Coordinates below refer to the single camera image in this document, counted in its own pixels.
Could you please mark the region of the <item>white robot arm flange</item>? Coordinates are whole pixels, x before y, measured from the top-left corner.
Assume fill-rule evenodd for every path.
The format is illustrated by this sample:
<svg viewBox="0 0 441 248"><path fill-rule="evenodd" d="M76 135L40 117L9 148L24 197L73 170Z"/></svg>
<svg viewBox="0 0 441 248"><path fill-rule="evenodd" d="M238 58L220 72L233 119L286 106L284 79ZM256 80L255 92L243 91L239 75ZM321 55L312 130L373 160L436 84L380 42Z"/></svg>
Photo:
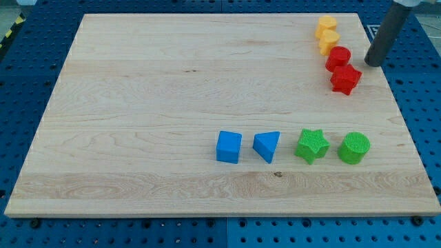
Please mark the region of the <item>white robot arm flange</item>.
<svg viewBox="0 0 441 248"><path fill-rule="evenodd" d="M418 6L424 0L393 0L395 3L398 3L407 8L413 8Z"/></svg>

